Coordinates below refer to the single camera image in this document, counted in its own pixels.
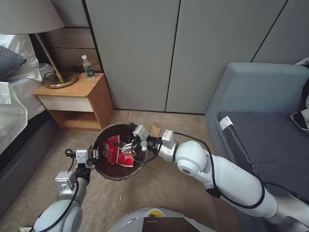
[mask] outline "lamp shade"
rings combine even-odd
[[[0,0],[0,34],[32,34],[64,26],[50,0]]]

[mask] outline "wicker waste basket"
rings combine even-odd
[[[133,131],[136,125],[129,122],[115,123],[105,127],[95,138],[91,145],[91,149],[98,149],[99,159],[95,163],[95,168],[98,173],[103,177],[110,180],[124,180],[138,173],[144,164],[134,162],[133,167],[124,167],[118,164],[111,164],[107,161],[106,157],[103,156],[104,143],[111,136],[119,135],[120,141],[124,143],[131,143],[134,139]],[[148,151],[139,151],[136,154],[138,161],[144,161],[147,159]]]

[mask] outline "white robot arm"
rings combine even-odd
[[[133,134],[135,139],[131,146],[127,144],[123,149],[130,147],[132,151],[134,145],[139,144],[143,151],[148,149],[165,161],[176,163],[182,173],[198,179],[207,189],[214,189],[220,194],[220,198],[240,211],[263,217],[282,226],[285,231],[309,231],[308,205],[291,195],[274,197],[257,177],[223,157],[212,156],[199,143],[188,141],[178,146],[174,138],[176,133],[173,131],[166,130],[162,139],[158,139],[152,137],[143,125],[138,125]],[[82,220],[81,205],[90,181],[89,161],[97,159],[98,154],[95,151],[91,154],[86,149],[77,150],[71,155],[70,157],[76,158],[78,168],[75,173],[58,174],[55,179],[60,190],[58,201],[37,219],[33,228],[35,232],[71,232],[79,229]]]
[[[143,125],[133,134],[144,141],[141,144],[146,141],[150,150],[158,147],[146,138],[149,133]],[[212,156],[199,143],[188,141],[178,146],[174,134],[184,135],[166,130],[158,156],[176,163],[182,173],[198,179],[207,189],[217,189],[220,198],[248,215],[263,217],[285,231],[309,231],[309,206],[304,202],[291,195],[274,197],[257,177],[223,157]]]

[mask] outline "floor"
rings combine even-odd
[[[202,139],[214,152],[203,116],[114,111],[111,123],[121,121],[141,123],[149,131],[154,123],[161,127],[161,132],[165,129],[183,132]],[[58,190],[54,178],[70,166],[71,160],[65,157],[64,151],[89,147],[96,134],[68,130],[58,133],[37,171],[0,219],[0,231],[16,232],[20,226],[35,223],[38,215],[56,200]],[[187,140],[180,136],[176,139],[180,143]],[[198,180],[182,174],[176,165],[161,158],[154,159],[138,174],[123,181],[107,180],[92,171],[79,231],[108,231],[124,214],[144,207],[181,212],[218,232],[240,231],[233,207],[211,197]]]

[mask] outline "nightstand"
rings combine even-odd
[[[96,73],[93,80],[82,73],[70,86],[49,89],[42,85],[33,94],[63,128],[100,131],[114,110],[103,73]]]

